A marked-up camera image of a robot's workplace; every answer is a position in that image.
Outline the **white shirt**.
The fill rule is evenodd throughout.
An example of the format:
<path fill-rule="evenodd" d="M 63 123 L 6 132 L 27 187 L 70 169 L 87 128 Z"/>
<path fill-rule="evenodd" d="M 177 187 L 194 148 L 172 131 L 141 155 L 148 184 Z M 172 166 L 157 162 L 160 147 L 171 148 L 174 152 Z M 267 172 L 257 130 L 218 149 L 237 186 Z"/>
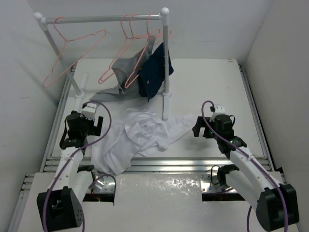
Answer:
<path fill-rule="evenodd" d="M 124 111 L 107 135 L 92 145 L 91 163 L 101 172 L 119 175 L 140 155 L 149 157 L 165 151 L 185 136 L 194 125 L 192 114 L 159 119 L 154 112 L 140 108 Z"/>

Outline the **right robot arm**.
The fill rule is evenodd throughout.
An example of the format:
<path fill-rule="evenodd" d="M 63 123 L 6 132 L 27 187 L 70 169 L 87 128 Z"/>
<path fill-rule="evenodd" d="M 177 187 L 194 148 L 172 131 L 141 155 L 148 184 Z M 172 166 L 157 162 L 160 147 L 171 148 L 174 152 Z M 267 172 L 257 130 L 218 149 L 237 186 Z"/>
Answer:
<path fill-rule="evenodd" d="M 201 128 L 205 129 L 203 137 L 215 139 L 220 152 L 232 162 L 218 169 L 219 185 L 235 189 L 254 209 L 265 231 L 287 231 L 289 225 L 299 222 L 296 190 L 271 176 L 257 161 L 247 144 L 234 134 L 230 116 L 199 116 L 192 128 L 195 137 Z"/>

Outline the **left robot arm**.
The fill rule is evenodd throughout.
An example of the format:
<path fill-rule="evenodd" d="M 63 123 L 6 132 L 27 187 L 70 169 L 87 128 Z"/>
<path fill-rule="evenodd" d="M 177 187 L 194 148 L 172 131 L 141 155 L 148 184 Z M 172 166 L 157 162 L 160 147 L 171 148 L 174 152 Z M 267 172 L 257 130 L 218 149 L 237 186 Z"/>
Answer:
<path fill-rule="evenodd" d="M 101 135 L 103 117 L 87 118 L 72 111 L 64 120 L 64 132 L 59 142 L 60 162 L 47 191 L 37 196 L 43 230 L 55 232 L 80 227 L 84 218 L 82 201 L 94 181 L 93 165 L 80 167 L 88 136 Z"/>

